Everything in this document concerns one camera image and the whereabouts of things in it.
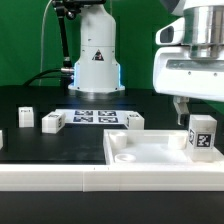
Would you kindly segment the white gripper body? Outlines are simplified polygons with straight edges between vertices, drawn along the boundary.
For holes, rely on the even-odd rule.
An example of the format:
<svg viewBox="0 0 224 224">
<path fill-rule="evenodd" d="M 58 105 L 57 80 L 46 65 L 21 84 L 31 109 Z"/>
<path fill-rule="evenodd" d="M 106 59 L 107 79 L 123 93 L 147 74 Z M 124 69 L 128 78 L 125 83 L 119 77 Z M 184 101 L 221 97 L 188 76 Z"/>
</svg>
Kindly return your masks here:
<svg viewBox="0 0 224 224">
<path fill-rule="evenodd" d="M 224 46 L 215 59 L 191 59 L 179 18 L 156 33 L 153 86 L 158 93 L 224 102 Z"/>
</svg>

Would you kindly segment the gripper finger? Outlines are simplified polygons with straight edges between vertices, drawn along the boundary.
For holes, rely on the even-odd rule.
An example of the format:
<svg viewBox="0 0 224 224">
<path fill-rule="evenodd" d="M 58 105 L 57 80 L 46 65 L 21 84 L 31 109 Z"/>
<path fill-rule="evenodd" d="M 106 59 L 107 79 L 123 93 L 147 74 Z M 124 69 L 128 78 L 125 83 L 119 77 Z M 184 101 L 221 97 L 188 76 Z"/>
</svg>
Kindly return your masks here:
<svg viewBox="0 0 224 224">
<path fill-rule="evenodd" d="M 174 96 L 173 104 L 177 112 L 177 123 L 183 125 L 185 123 L 185 118 L 189 114 L 188 104 L 189 98 L 183 96 Z"/>
</svg>

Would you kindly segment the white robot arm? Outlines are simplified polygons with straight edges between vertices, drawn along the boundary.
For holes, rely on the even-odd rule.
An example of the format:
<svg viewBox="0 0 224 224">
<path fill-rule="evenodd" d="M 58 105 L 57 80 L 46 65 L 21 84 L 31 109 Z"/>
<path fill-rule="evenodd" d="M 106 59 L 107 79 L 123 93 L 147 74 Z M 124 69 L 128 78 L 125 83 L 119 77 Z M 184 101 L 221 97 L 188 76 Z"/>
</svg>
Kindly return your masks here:
<svg viewBox="0 0 224 224">
<path fill-rule="evenodd" d="M 191 98 L 224 102 L 224 0 L 160 0 L 178 19 L 156 33 L 153 86 L 177 113 Z M 116 23 L 102 5 L 81 11 L 80 58 L 69 89 L 88 99 L 125 89 L 115 59 Z"/>
</svg>

